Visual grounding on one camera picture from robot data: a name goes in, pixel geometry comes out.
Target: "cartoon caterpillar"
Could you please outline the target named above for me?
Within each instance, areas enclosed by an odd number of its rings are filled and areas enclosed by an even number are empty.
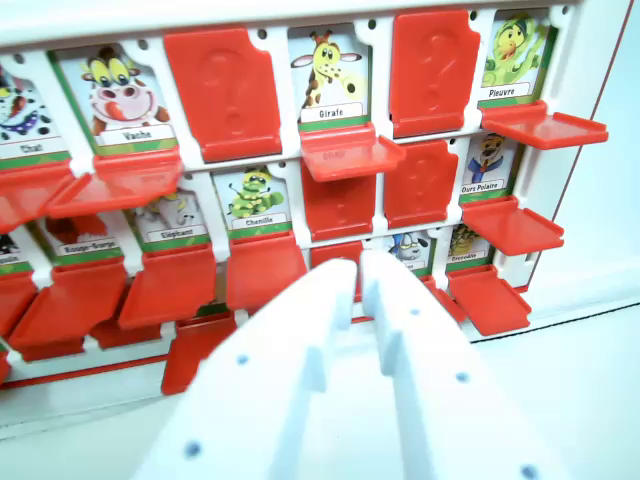
[[[302,108],[318,106],[322,91],[327,84],[337,80],[347,98],[359,100],[364,93],[364,80],[360,75],[343,71],[338,67],[338,62],[357,62],[362,58],[358,53],[342,53],[337,43],[329,43],[331,30],[324,35],[311,32],[311,38],[316,42],[312,55],[303,55],[291,62],[291,68],[306,67],[312,65],[309,75],[309,86],[305,92],[305,100]]]
[[[540,55],[536,52],[544,44],[548,32],[549,27],[536,27],[533,18],[526,13],[519,13],[507,20],[493,40],[493,59],[487,59],[482,86],[511,85],[525,76],[529,70],[538,68]],[[518,58],[527,51],[535,33],[538,34],[538,39],[524,60],[517,63]]]
[[[32,89],[18,88],[9,82],[10,78],[0,68],[0,141],[10,140],[12,133],[21,136],[32,131],[48,134],[49,127],[43,124],[51,123],[51,119],[45,115],[45,106],[36,104]]]
[[[163,123],[169,121],[169,113],[158,105],[153,90],[136,78],[140,69],[131,61],[125,65],[112,47],[100,49],[98,56],[83,63],[82,68],[85,72],[82,79],[91,82],[93,135],[100,135],[109,124],[147,127],[152,118]]]
[[[229,204],[229,213],[236,218],[247,218],[251,215],[263,213],[275,205],[284,202],[284,196],[279,192],[269,193],[271,188],[261,191],[271,181],[271,174],[267,167],[249,168],[242,179],[242,190],[238,191],[229,184],[229,188],[236,192],[233,202]]]
[[[473,241],[480,237],[476,232],[471,230],[464,224],[458,225],[453,231],[451,237],[451,246],[449,247],[449,256],[464,255],[469,253]]]

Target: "name label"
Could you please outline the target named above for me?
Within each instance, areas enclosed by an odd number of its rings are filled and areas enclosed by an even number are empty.
[[[479,100],[522,97],[524,95],[530,95],[531,93],[531,84],[529,82],[499,85],[497,87],[484,87],[480,89]]]
[[[150,125],[148,127],[121,128],[106,130],[95,137],[98,145],[119,145],[121,143],[148,142],[149,140],[164,140],[174,138],[171,125]]]
[[[447,263],[459,263],[466,262],[467,260],[475,260],[476,258],[485,258],[487,253],[487,251],[481,250],[479,252],[465,253],[464,255],[452,255],[447,257]]]
[[[174,238],[189,238],[196,235],[206,235],[207,228],[204,225],[189,225],[188,227],[172,228],[170,230],[157,230],[147,233],[149,242],[173,240]]]
[[[270,215],[254,215],[247,218],[236,218],[231,222],[231,228],[239,230],[242,228],[264,227],[265,225],[275,225],[287,221],[285,213],[272,213]]]
[[[330,105],[328,107],[303,108],[300,112],[300,122],[321,122],[337,120],[338,118],[359,117],[364,115],[363,110],[363,105],[360,102]]]
[[[32,155],[45,155],[47,153],[64,152],[67,148],[60,137],[39,138],[22,142],[3,143],[0,145],[0,160],[10,158],[30,157]]]
[[[488,192],[503,188],[504,180],[491,180],[489,182],[471,183],[462,186],[462,193]]]
[[[105,238],[102,240],[93,240],[89,242],[71,243],[69,245],[60,245],[58,247],[58,254],[75,255],[78,253],[98,252],[100,250],[109,250],[116,248],[118,244],[113,238]]]

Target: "cartoon cow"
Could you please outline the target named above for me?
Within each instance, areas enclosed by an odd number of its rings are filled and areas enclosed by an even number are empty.
[[[146,221],[160,222],[165,229],[193,225],[198,213],[195,193],[179,189],[176,193],[157,198],[149,205],[138,208],[134,215]]]
[[[36,103],[33,93],[32,88],[19,88],[0,68],[0,141],[11,140],[12,134],[49,133],[49,127],[43,124],[51,123],[51,119],[45,115],[45,106]]]
[[[362,58],[358,53],[342,53],[337,43],[329,42],[331,30],[324,35],[311,32],[311,38],[316,42],[312,55],[303,55],[291,62],[291,68],[306,67],[312,65],[309,75],[309,86],[305,92],[305,100],[302,108],[318,106],[323,89],[327,84],[337,80],[342,85],[344,94],[354,100],[362,98],[364,94],[364,81],[359,75],[343,71],[339,63],[357,62]]]
[[[132,62],[125,65],[112,47],[100,49],[98,56],[82,67],[85,70],[82,79],[91,82],[93,135],[100,135],[107,125],[147,127],[152,118],[163,123],[169,121],[169,113],[158,105],[155,93],[135,78],[140,69]]]

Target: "character card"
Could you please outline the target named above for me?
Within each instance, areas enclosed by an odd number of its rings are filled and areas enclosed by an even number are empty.
[[[9,235],[0,235],[0,276],[31,270],[31,265],[20,253],[20,247],[13,243]]]
[[[469,143],[460,204],[510,195],[524,147],[497,133],[477,135]]]
[[[179,188],[171,195],[126,212],[143,252],[208,243],[195,192]]]
[[[222,205],[229,238],[291,230],[286,182],[266,165],[211,175]]]
[[[64,141],[35,86],[0,67],[0,170],[68,158]]]
[[[557,34],[548,14],[544,8],[496,13],[480,107],[532,103],[540,98]]]
[[[122,256],[116,239],[97,215],[42,217],[30,227],[55,266]]]
[[[177,145],[153,70],[133,62],[120,45],[57,50],[52,57],[98,155]]]
[[[371,50],[358,41],[353,24],[289,30],[289,60],[301,131],[371,119]]]
[[[488,265],[493,261],[493,247],[464,224],[453,229],[449,255],[447,257],[447,272],[464,268]]]

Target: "hole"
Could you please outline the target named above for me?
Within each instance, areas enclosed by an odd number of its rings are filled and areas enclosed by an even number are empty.
[[[195,458],[200,455],[202,447],[198,442],[189,442],[184,447],[184,456],[187,458]]]
[[[529,480],[535,480],[538,478],[538,470],[533,465],[525,465],[520,469],[520,473],[524,478],[528,478]]]

